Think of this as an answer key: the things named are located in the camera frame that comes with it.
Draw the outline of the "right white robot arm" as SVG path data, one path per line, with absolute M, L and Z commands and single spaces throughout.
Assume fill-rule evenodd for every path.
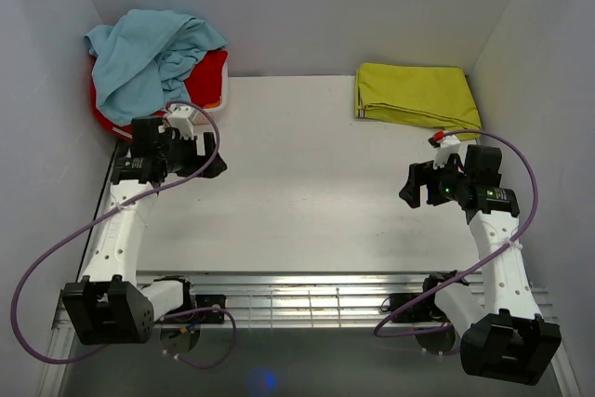
M 422 313 L 444 316 L 460 336 L 464 371 L 523 385 L 536 385 L 562 342 L 557 324 L 545 321 L 532 295 L 519 241 L 516 194 L 501 187 L 498 148 L 471 144 L 458 154 L 455 136 L 433 139 L 433 160 L 412 164 L 400 196 L 412 208 L 425 187 L 428 204 L 457 203 L 483 265 L 483 300 L 478 301 L 457 275 L 431 276 L 420 296 Z

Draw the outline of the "light blue trousers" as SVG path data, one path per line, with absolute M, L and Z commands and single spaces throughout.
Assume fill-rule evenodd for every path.
M 184 81 L 207 52 L 226 39 L 207 21 L 172 10 L 131 9 L 114 25 L 85 35 L 95 58 L 92 79 L 99 112 L 119 126 L 188 101 Z

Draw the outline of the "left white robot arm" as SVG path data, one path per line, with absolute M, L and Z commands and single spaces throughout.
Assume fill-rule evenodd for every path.
M 80 280 L 67 283 L 62 303 L 79 340 L 87 345 L 147 342 L 169 314 L 189 321 L 197 311 L 191 283 L 166 276 L 140 287 L 142 237 L 166 178 L 213 179 L 227 165 L 213 131 L 196 136 L 190 124 L 168 126 L 157 116 L 133 120 L 133 139 L 117 153 L 110 179 L 107 219 Z

